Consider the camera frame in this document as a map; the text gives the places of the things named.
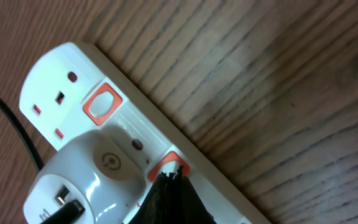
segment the black wire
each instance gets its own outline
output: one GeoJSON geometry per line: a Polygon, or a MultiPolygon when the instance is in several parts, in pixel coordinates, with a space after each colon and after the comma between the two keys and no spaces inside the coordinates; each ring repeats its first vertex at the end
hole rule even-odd
{"type": "Polygon", "coordinates": [[[31,141],[30,136],[27,134],[23,126],[20,124],[19,120],[15,116],[15,114],[11,111],[11,109],[3,102],[2,99],[0,99],[0,109],[8,120],[12,123],[13,127],[19,134],[20,138],[22,139],[25,147],[27,148],[27,151],[30,154],[30,157],[32,159],[32,162],[35,165],[35,168],[37,171],[40,171],[42,167],[44,166],[44,162],[42,162],[42,159],[40,157],[40,154],[38,153],[37,149],[34,146],[34,143],[31,141]]]}

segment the power strip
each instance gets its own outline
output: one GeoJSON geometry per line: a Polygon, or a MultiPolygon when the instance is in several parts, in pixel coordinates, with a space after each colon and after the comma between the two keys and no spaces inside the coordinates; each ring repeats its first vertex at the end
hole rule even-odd
{"type": "Polygon", "coordinates": [[[69,42],[43,55],[25,79],[19,108],[57,151],[100,130],[130,157],[146,184],[123,223],[135,215],[156,173],[170,161],[185,166],[216,223],[270,223],[92,44],[69,42]]]}

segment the wooden table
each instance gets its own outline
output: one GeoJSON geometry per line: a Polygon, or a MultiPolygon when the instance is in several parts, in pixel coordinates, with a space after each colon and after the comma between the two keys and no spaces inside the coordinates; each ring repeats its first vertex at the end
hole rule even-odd
{"type": "MultiPolygon", "coordinates": [[[[358,223],[358,1],[0,1],[0,96],[95,43],[274,223],[358,223]]],[[[0,223],[35,176],[0,112],[0,223]]]]}

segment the white plug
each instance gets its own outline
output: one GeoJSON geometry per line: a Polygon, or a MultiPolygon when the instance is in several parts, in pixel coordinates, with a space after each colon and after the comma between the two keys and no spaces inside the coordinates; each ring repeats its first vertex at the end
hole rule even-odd
{"type": "Polygon", "coordinates": [[[38,173],[24,215],[38,224],[77,199],[85,212],[76,223],[121,224],[144,190],[143,173],[121,148],[101,131],[90,131],[72,139],[38,173]]]}

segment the black object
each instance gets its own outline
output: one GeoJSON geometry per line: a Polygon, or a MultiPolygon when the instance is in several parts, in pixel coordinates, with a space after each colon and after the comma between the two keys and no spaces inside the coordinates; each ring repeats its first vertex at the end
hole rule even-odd
{"type": "Polygon", "coordinates": [[[161,173],[139,211],[129,224],[213,224],[212,216],[206,211],[188,177],[178,174],[161,173]]]}
{"type": "Polygon", "coordinates": [[[42,224],[69,224],[74,223],[85,211],[77,200],[67,202],[62,208],[46,219],[42,224]]]}
{"type": "Polygon", "coordinates": [[[37,171],[40,171],[44,167],[44,162],[42,162],[42,158],[40,157],[40,154],[38,153],[37,149],[34,146],[34,143],[31,141],[30,136],[27,134],[23,126],[20,124],[19,120],[15,116],[15,114],[9,109],[9,107],[3,102],[3,100],[0,98],[0,109],[8,120],[12,123],[13,127],[19,134],[20,138],[22,139],[24,146],[27,148],[27,151],[30,154],[30,157],[32,159],[32,162],[35,165],[35,168],[37,171]]]}

